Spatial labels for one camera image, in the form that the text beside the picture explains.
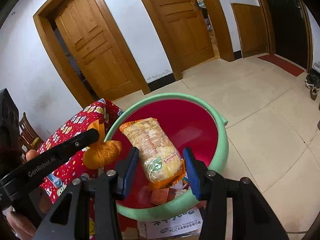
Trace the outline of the person's left hand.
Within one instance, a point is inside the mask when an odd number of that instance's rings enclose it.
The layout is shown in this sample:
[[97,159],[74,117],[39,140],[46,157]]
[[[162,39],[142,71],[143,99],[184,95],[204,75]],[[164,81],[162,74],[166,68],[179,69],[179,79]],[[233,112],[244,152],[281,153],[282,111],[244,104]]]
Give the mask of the person's left hand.
[[[48,213],[52,206],[48,194],[42,187],[40,187],[40,195],[37,203],[42,213]],[[15,210],[10,210],[7,212],[6,218],[20,239],[33,239],[36,228],[27,217],[17,213]]]

